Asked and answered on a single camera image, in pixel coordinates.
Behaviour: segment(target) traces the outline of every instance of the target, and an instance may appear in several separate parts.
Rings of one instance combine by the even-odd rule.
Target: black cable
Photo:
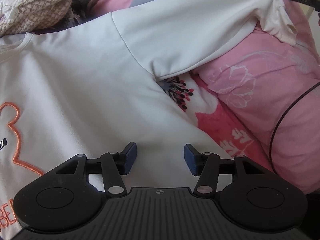
[[[272,162],[272,143],[273,143],[273,139],[276,135],[276,131],[280,125],[280,123],[282,122],[282,120],[284,119],[284,117],[286,116],[286,114],[291,110],[291,108],[293,108],[302,98],[304,98],[307,94],[309,94],[312,90],[316,89],[318,86],[320,86],[320,82],[318,82],[317,84],[315,84],[313,87],[309,88],[306,92],[304,92],[301,96],[299,96],[288,108],[287,110],[283,113],[283,115],[280,117],[278,123],[275,126],[275,129],[273,130],[272,136],[271,136],[271,140],[270,140],[270,145],[269,145],[269,160],[270,160],[270,164],[271,164],[271,168],[273,170],[273,172],[275,174],[278,175],[273,162]]]

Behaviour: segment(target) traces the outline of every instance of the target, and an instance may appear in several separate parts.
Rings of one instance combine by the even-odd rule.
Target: woven beige cushion
[[[0,36],[31,32],[55,25],[72,0],[0,0]]]

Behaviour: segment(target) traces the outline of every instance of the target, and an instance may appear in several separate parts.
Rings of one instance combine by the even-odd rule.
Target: sweatshirt sleeve
[[[258,21],[280,41],[296,42],[282,0],[155,0],[112,18],[134,58],[157,81],[223,55]]]

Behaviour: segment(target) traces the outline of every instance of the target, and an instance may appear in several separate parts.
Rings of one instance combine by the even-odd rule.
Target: crosshair logo
[[[161,195],[161,194],[163,194],[163,193],[165,193],[163,190],[161,190],[161,189],[158,189],[157,191],[156,191],[156,193],[157,194],[159,194],[159,195]]]

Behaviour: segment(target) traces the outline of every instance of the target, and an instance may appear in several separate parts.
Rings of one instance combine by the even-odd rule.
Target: blue gripper pad
[[[125,153],[125,161],[124,161],[124,174],[127,175],[136,160],[137,157],[137,144],[134,142],[129,143],[126,148],[122,151],[122,153]]]
[[[199,160],[201,160],[201,155],[191,144],[186,144],[184,146],[184,160],[188,165],[191,174],[199,176],[199,167],[197,164]]]

